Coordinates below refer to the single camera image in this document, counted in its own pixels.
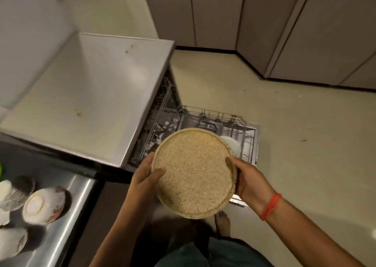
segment red thread wristband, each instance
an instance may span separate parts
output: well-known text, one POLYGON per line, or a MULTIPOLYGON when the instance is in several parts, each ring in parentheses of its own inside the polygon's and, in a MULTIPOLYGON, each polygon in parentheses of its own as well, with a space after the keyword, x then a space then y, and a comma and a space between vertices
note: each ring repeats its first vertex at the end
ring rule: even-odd
POLYGON ((277 206, 277 203, 279 199, 282 198, 282 195, 280 193, 276 193, 271 200, 269 201, 268 205, 264 209, 264 211, 260 214, 260 218, 262 221, 266 220, 270 213, 274 210, 274 208, 277 206))

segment person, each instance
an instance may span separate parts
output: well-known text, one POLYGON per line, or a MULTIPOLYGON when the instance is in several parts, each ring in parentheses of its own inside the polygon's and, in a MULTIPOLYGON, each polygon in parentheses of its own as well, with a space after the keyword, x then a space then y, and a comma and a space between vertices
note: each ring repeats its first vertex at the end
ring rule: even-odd
MULTIPOLYGON (((153 156, 153 153, 148 155, 134 173, 118 217, 90 267, 129 266, 136 240, 146 222, 156 184, 165 173, 162 169, 151 172, 153 156)), ((284 198, 279 198, 255 166, 238 158, 233 157, 231 160, 239 170, 236 193, 259 216, 263 213, 265 216, 273 199, 274 209, 268 211, 265 220, 303 266, 364 266, 303 212, 284 198)), ((215 222, 220 237, 210 237, 207 254, 200 252, 191 242, 168 253, 157 266, 273 266, 244 241, 231 239, 230 221, 224 212, 215 215, 215 222)))

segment foot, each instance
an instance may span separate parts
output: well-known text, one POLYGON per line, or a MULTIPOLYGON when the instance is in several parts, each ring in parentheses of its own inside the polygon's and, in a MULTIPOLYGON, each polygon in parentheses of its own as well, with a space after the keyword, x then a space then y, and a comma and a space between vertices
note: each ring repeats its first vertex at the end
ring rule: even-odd
POLYGON ((221 236, 231 237, 230 235, 230 219, 224 211, 217 212, 214 215, 215 227, 217 233, 221 236))

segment cabinet door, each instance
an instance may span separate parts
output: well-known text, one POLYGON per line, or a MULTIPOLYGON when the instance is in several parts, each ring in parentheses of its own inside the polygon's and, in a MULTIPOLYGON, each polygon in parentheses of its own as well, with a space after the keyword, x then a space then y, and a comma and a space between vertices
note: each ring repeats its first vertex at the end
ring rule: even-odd
POLYGON ((340 85, 376 90, 376 54, 340 85))
POLYGON ((307 0, 271 78, 338 85, 376 49, 376 0, 307 0))
POLYGON ((195 46, 191 0, 146 0, 160 39, 195 46))
POLYGON ((234 50, 243 0, 192 0, 196 45, 234 50))
POLYGON ((297 0, 244 0, 237 51, 262 75, 297 0))

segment hand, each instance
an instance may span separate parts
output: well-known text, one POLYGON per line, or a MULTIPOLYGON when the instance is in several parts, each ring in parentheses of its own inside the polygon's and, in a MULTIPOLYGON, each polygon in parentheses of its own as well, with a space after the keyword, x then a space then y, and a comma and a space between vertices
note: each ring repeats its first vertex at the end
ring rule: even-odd
POLYGON ((260 215, 276 193, 275 190, 255 166, 239 158, 231 157, 231 160, 240 169, 235 193, 260 215))
POLYGON ((145 225, 148 209, 155 194, 159 179, 166 173, 163 169, 151 172, 154 152, 150 153, 140 164, 132 177, 127 197, 120 210, 118 221, 137 222, 139 231, 145 225))

